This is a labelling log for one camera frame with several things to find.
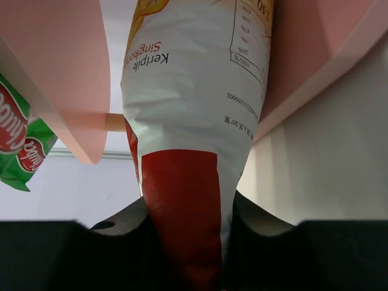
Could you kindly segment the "red Chuba chips bag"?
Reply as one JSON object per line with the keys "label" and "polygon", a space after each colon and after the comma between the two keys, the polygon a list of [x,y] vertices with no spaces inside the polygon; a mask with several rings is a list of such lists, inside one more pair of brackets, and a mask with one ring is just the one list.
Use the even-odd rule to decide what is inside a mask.
{"label": "red Chuba chips bag", "polygon": [[138,1],[121,78],[139,189],[179,290],[219,290],[266,96],[273,1]]}

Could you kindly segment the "green Chuba chips bag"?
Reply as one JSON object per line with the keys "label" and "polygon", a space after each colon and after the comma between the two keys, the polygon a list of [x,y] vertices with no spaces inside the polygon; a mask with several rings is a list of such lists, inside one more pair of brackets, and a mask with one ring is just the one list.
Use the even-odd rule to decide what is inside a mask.
{"label": "green Chuba chips bag", "polygon": [[1,77],[1,182],[23,192],[58,137]]}

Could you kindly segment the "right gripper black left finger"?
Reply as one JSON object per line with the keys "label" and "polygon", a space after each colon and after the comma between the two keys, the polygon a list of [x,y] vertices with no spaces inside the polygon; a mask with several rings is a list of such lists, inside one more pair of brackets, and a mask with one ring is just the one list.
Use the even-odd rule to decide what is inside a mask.
{"label": "right gripper black left finger", "polygon": [[143,199],[91,229],[76,221],[3,221],[2,290],[169,290]]}

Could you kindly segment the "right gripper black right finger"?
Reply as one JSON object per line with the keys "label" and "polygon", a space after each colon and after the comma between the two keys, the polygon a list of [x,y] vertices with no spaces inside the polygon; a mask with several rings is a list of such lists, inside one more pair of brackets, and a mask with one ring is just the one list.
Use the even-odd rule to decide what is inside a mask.
{"label": "right gripper black right finger", "polygon": [[224,290],[386,290],[387,221],[297,225],[235,195]]}

